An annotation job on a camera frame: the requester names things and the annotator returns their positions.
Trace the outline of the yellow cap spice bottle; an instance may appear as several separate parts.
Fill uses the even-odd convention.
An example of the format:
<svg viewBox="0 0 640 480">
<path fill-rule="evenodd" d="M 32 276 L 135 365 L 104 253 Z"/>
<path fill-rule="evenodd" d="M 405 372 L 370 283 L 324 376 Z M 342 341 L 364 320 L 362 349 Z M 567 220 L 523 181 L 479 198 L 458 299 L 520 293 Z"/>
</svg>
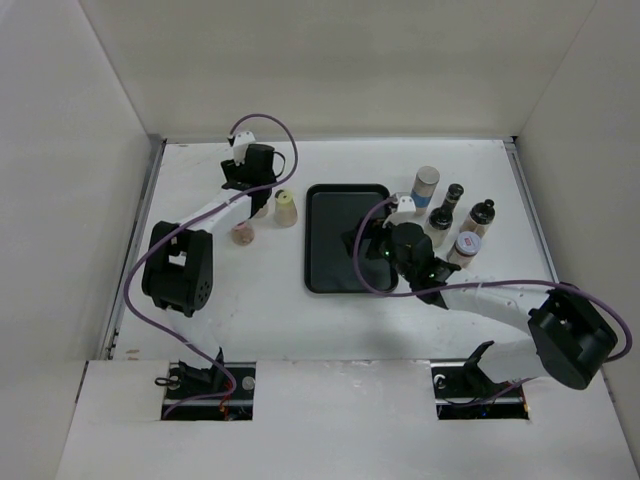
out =
<svg viewBox="0 0 640 480">
<path fill-rule="evenodd" d="M 280 189 L 276 191 L 274 198 L 274 221 L 276 224 L 283 228 L 295 225 L 298 219 L 298 212 L 293 193 L 287 189 Z"/>
</svg>

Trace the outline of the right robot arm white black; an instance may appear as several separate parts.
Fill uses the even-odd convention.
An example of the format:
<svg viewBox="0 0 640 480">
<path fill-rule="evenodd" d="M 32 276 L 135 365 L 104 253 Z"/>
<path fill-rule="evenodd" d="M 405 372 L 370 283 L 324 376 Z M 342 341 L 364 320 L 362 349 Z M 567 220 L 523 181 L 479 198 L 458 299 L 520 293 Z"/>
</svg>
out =
<svg viewBox="0 0 640 480">
<path fill-rule="evenodd" d="M 486 340 L 469 357 L 464 384 L 489 394 L 500 383 L 544 376 L 586 389 L 618 343 L 614 330 L 577 288 L 552 282 L 482 280 L 437 257 L 421 226 L 361 220 L 341 234 L 353 262 L 385 261 L 426 305 L 468 312 L 515 328 L 525 339 Z"/>
</svg>

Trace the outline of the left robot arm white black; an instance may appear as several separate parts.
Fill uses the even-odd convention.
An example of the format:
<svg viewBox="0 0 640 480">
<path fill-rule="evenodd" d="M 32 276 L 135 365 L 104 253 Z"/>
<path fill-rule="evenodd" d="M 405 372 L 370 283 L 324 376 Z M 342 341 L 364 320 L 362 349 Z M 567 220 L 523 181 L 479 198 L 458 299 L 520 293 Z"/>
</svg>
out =
<svg viewBox="0 0 640 480">
<path fill-rule="evenodd" d="M 221 162 L 224 182 L 211 201 L 179 221 L 160 220 L 149 247 L 135 264 L 141 290 L 163 311 L 191 318 L 203 310 L 214 289 L 215 237 L 253 219 L 280 185 L 270 145 L 251 141 Z"/>
</svg>

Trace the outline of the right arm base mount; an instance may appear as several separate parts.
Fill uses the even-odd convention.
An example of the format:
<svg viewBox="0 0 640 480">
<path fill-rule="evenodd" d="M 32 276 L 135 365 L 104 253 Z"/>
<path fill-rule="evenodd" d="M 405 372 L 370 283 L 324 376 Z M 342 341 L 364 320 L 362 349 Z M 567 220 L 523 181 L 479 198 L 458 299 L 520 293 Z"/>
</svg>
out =
<svg viewBox="0 0 640 480">
<path fill-rule="evenodd" d="M 439 420 L 528 420 L 523 381 L 492 382 L 463 362 L 431 364 Z"/>
</svg>

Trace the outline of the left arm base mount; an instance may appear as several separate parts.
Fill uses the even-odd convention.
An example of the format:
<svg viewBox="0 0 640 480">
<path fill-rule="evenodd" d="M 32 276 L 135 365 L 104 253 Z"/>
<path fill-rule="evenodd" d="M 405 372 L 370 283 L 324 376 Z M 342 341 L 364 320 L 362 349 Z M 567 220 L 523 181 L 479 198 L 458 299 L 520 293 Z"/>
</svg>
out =
<svg viewBox="0 0 640 480">
<path fill-rule="evenodd" d="M 215 367 L 198 369 L 185 362 L 172 363 L 169 373 L 156 377 L 163 389 L 161 419 L 166 421 L 250 421 L 256 391 L 256 364 L 229 363 L 225 368 L 236 381 Z"/>
</svg>

